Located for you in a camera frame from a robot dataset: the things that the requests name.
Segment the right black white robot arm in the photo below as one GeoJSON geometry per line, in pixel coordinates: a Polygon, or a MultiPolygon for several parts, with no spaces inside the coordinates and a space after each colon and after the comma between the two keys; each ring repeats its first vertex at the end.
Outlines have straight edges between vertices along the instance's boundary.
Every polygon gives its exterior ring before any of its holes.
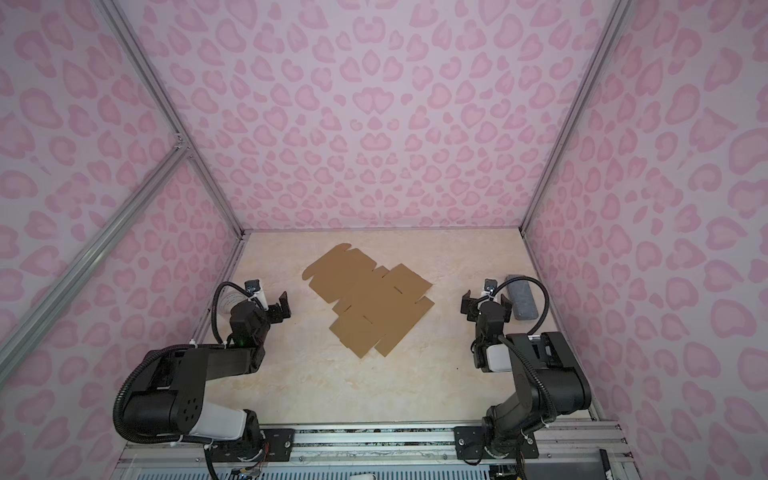
{"type": "Polygon", "coordinates": [[[457,458],[476,466],[483,460],[523,461],[539,457],[535,433],[592,403],[586,375],[560,332],[506,334],[512,302],[466,292],[460,313],[475,324],[470,350],[484,373],[509,373],[514,392],[488,408],[477,427],[453,429],[457,458]]]}

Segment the brown cardboard box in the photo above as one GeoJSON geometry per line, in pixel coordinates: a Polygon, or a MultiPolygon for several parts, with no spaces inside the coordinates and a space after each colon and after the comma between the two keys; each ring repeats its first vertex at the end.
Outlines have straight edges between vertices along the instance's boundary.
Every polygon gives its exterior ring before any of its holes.
{"type": "Polygon", "coordinates": [[[429,281],[403,264],[379,265],[348,243],[309,265],[302,278],[333,306],[330,331],[359,358],[372,349],[388,356],[434,306],[429,281]]]}

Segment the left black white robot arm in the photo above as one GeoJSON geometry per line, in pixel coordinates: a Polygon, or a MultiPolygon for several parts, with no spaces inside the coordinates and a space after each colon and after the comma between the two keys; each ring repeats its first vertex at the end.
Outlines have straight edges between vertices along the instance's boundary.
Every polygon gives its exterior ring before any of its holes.
{"type": "Polygon", "coordinates": [[[116,432],[136,444],[200,444],[213,461],[263,460],[267,440],[256,413],[207,401],[206,386],[257,372],[271,327],[290,317],[286,292],[268,307],[254,297],[232,307],[227,342],[148,352],[117,393],[112,411],[116,432]]]}

